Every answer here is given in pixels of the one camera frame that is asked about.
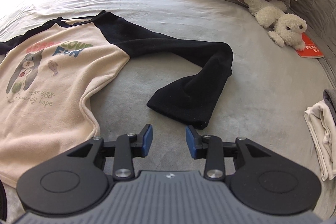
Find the beige black raglan sweatshirt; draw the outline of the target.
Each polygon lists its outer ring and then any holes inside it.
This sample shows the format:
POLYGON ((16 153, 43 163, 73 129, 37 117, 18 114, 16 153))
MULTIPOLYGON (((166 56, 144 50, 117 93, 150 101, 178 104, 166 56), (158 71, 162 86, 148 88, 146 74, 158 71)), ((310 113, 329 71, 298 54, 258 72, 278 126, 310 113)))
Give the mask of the beige black raglan sweatshirt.
POLYGON ((232 73, 226 43, 172 38, 108 11, 56 18, 1 43, 1 181, 16 186, 25 171, 99 135, 90 98, 130 59, 161 52, 201 71, 160 88, 147 106, 207 127, 232 73))

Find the grey bed sheet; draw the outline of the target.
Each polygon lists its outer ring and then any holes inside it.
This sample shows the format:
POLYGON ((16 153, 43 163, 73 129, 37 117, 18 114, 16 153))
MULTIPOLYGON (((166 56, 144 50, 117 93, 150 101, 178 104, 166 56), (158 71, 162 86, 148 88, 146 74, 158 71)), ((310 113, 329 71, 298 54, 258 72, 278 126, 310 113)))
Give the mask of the grey bed sheet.
MULTIPOLYGON (((278 47, 243 7, 221 0, 1 0, 1 40, 48 20, 94 16, 101 10, 179 39, 225 42, 234 52, 232 76, 205 133, 234 141, 247 137, 319 174, 304 111, 331 83, 318 60, 278 47)), ((147 107, 159 88, 199 67, 170 53, 131 59, 116 79, 91 98, 106 140, 152 124, 153 143, 136 170, 203 170, 193 160, 183 124, 147 107)))

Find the folded white garment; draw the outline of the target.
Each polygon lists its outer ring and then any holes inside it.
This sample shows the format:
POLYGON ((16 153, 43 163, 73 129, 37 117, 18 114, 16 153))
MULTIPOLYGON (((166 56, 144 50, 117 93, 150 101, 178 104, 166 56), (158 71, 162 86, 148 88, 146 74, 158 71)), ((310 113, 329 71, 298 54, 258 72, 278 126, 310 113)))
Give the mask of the folded white garment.
POLYGON ((318 157, 323 181, 335 178, 335 121, 324 100, 303 113, 318 157))

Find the folded dark grey garment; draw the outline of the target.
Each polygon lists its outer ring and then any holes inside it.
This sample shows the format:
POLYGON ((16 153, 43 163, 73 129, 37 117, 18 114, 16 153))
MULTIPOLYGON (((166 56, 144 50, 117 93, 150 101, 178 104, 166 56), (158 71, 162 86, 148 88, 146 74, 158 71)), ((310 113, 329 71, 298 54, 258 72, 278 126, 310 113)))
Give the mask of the folded dark grey garment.
POLYGON ((330 109, 331 116, 333 117, 334 123, 336 123, 336 90, 335 89, 325 89, 323 91, 323 100, 330 109))

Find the red booklet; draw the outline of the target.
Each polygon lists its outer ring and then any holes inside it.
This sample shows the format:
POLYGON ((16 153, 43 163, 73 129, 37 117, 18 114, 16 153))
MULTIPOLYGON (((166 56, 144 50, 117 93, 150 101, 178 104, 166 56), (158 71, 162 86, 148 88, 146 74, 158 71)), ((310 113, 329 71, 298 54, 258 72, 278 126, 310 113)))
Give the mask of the red booklet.
POLYGON ((319 59, 324 57, 322 51, 317 47, 313 40, 307 36, 307 34, 303 33, 301 36, 303 42, 305 43, 305 49, 302 51, 296 50, 300 57, 311 59, 319 59))

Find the white plush dog toy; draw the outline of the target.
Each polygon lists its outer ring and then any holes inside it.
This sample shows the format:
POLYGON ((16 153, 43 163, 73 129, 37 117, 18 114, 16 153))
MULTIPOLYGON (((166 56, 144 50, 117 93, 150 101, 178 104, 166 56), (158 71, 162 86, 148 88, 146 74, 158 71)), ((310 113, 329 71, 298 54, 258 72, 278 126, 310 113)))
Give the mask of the white plush dog toy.
POLYGON ((243 0, 249 12, 263 28, 272 28, 268 36, 280 47, 290 46, 298 51, 305 49, 302 34, 307 29, 306 21, 296 14, 286 12, 281 1, 243 0))

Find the grey quilted headboard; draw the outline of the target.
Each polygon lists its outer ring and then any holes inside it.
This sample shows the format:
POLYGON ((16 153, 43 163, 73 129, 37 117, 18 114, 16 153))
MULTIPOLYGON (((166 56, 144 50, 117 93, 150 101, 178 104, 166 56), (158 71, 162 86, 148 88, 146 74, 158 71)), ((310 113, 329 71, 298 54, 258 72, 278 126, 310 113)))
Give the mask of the grey quilted headboard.
POLYGON ((296 0, 291 10, 307 22, 307 35, 323 52, 320 63, 335 85, 335 0, 296 0))

